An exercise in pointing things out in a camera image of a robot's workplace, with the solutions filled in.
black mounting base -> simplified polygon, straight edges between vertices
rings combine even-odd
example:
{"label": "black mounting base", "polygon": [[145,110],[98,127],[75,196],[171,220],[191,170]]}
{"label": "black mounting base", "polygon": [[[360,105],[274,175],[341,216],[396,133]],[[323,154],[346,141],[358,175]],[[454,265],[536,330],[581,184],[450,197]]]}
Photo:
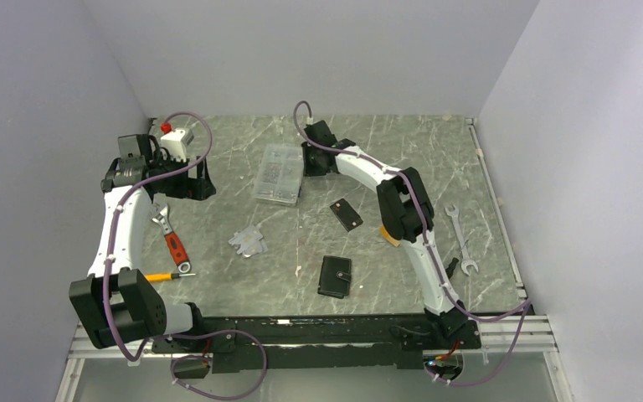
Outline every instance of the black mounting base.
{"label": "black mounting base", "polygon": [[[395,365],[399,369],[421,369],[422,353],[427,349],[450,349],[460,342],[459,349],[477,349],[481,340],[476,322],[464,322],[453,332],[452,339],[443,338],[435,316],[425,314],[383,314],[366,316],[294,316],[294,317],[208,317],[204,333],[222,329],[239,329],[255,335],[269,354],[270,369],[320,367],[355,367]],[[348,343],[343,348],[325,344]],[[354,344],[372,343],[371,348]],[[241,369],[257,369],[260,351],[245,337],[215,337],[214,373],[235,373]],[[154,353],[191,353],[177,343],[156,341]]]}

black card holder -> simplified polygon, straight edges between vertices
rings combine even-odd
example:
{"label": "black card holder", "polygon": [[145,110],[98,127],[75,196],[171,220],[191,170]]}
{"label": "black card holder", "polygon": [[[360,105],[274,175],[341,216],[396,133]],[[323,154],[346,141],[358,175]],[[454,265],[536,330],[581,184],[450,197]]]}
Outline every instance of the black card holder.
{"label": "black card holder", "polygon": [[351,260],[348,258],[324,255],[319,274],[320,295],[343,299],[351,289]]}

white wall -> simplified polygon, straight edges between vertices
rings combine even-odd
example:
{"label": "white wall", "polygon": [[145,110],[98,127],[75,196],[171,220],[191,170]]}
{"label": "white wall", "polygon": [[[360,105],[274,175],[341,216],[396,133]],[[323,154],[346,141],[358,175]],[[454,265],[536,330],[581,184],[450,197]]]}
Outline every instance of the white wall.
{"label": "white wall", "polygon": [[480,129],[578,400],[643,400],[643,1],[542,0]]}
{"label": "white wall", "polygon": [[476,116],[538,0],[85,0],[148,116]]}
{"label": "white wall", "polygon": [[116,136],[144,115],[79,0],[0,1],[0,401],[53,400]]}

marble surface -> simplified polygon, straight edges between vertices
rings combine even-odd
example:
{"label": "marble surface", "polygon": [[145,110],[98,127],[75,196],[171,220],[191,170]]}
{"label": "marble surface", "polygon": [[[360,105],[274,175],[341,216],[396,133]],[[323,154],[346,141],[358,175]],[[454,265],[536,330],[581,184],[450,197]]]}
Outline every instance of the marble surface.
{"label": "marble surface", "polygon": [[[443,264],[460,256],[444,206],[460,208],[471,257],[479,273],[457,269],[452,284],[474,312],[499,312],[518,303],[516,280],[489,197],[471,135],[461,116],[316,116],[338,139],[349,138],[369,154],[398,168],[418,169],[435,207],[435,238]],[[208,116],[213,150],[208,169],[218,190],[204,201],[166,199],[170,217],[193,263],[194,277],[155,287],[173,302],[195,302],[204,316],[273,316],[422,312],[420,286],[401,248],[379,234],[375,193],[351,178],[330,174],[303,178],[297,206],[268,204],[252,197],[267,144],[299,145],[289,116]],[[192,126],[189,149],[206,147],[203,128]],[[159,136],[158,125],[152,134]],[[161,194],[157,200],[164,200]],[[363,218],[347,232],[329,209],[345,198]],[[270,250],[246,259],[228,239],[257,224]],[[324,255],[352,259],[351,295],[343,300],[316,293]],[[145,273],[174,272],[160,228],[148,225]]]}

silver wrench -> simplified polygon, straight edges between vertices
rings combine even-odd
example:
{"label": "silver wrench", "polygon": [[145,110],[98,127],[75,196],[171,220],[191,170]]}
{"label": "silver wrench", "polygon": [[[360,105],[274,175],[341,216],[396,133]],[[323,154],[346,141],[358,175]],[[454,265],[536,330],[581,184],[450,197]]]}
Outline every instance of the silver wrench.
{"label": "silver wrench", "polygon": [[167,241],[168,250],[178,271],[182,274],[189,272],[191,270],[191,260],[188,258],[186,249],[183,248],[183,243],[178,238],[178,234],[173,231],[168,221],[168,204],[154,203],[152,205],[152,215],[152,221],[162,227],[164,239]]}
{"label": "silver wrench", "polygon": [[467,244],[465,243],[465,235],[462,234],[462,227],[460,226],[460,209],[452,204],[452,209],[445,207],[445,213],[447,216],[452,218],[452,226],[455,227],[455,235],[457,236],[457,241],[460,242],[460,250],[462,251],[462,272],[465,275],[469,275],[470,272],[467,270],[468,266],[474,266],[475,271],[479,272],[479,267],[476,265],[475,261],[470,258],[470,251],[467,249]]}

